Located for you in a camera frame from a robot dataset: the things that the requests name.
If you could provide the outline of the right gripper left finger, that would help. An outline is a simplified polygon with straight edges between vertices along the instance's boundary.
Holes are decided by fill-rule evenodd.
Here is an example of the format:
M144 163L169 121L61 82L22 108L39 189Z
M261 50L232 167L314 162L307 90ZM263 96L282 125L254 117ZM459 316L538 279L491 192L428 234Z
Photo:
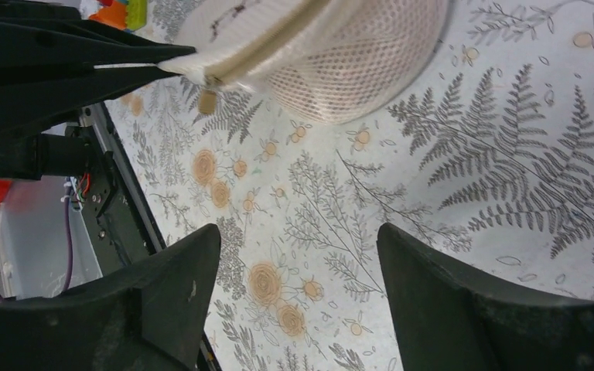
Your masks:
M0 370L216 370L204 325L220 261L207 224L54 298L0 303Z

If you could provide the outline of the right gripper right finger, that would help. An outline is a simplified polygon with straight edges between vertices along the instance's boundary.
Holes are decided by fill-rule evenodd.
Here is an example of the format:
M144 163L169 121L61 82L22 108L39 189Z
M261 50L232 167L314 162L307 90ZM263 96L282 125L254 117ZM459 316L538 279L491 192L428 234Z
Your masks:
M594 370L594 301L506 281L391 223L377 252L406 370Z

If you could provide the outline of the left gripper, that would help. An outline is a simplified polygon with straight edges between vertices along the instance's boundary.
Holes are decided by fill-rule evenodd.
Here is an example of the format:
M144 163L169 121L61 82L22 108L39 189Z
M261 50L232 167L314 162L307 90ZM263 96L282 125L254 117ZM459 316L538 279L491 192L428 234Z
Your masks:
M82 174L91 152L78 125L90 107L171 75L155 66L97 65L195 52L80 20L64 5L0 1L0 179Z

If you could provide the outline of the white mesh laundry bag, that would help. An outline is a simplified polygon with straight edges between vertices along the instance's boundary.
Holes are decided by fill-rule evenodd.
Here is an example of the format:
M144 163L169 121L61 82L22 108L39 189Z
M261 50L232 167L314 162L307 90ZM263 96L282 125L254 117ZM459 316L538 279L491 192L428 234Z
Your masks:
M205 1L176 37L188 56L159 64L205 89L266 90L283 108L344 124L383 107L426 67L447 1Z

